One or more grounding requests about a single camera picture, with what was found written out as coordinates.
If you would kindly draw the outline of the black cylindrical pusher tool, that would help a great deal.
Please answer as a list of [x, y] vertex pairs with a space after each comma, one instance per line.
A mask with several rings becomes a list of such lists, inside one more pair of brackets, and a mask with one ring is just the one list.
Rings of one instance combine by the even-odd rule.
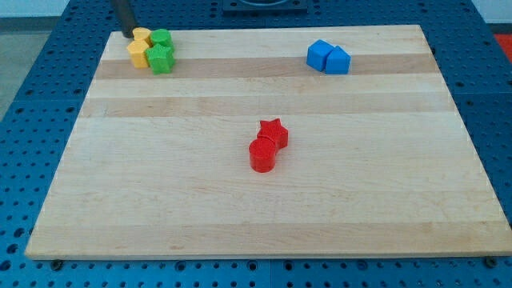
[[133, 38], [133, 30], [138, 27], [138, 22], [130, 0], [110, 0], [110, 4], [119, 21], [122, 35]]

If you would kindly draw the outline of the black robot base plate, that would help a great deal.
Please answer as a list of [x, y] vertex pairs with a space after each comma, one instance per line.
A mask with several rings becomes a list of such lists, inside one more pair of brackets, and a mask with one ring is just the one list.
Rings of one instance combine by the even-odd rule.
[[273, 13], [307, 11], [309, 0], [223, 0], [222, 13]]

